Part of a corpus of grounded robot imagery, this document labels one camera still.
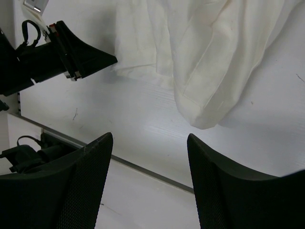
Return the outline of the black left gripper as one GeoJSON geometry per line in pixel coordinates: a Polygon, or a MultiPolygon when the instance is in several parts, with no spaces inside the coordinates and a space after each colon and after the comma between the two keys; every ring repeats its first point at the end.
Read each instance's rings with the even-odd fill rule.
{"type": "Polygon", "coordinates": [[[0,94],[9,96],[64,73],[77,81],[115,63],[117,58],[80,40],[63,21],[56,23],[51,42],[17,54],[0,35],[0,94]]]}

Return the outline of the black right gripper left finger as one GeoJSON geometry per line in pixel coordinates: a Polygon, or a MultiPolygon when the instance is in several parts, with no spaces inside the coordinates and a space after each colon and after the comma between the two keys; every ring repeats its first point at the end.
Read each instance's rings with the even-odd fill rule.
{"type": "Polygon", "coordinates": [[[79,149],[17,145],[3,151],[11,167],[0,177],[1,228],[95,228],[112,148],[106,133],[79,149]]]}

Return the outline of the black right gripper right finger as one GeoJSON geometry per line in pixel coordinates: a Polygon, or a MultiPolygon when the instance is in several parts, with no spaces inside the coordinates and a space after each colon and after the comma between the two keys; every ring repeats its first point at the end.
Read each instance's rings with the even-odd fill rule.
{"type": "Polygon", "coordinates": [[[194,134],[188,160],[203,229],[302,229],[305,172],[275,177],[243,166],[194,134]]]}

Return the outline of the white pleated skirt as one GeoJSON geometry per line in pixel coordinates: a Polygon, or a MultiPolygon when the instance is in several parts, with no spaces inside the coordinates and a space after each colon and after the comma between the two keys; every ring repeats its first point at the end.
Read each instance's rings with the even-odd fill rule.
{"type": "Polygon", "coordinates": [[[119,76],[172,89],[193,127],[216,126],[237,104],[296,0],[120,0],[119,76]]]}

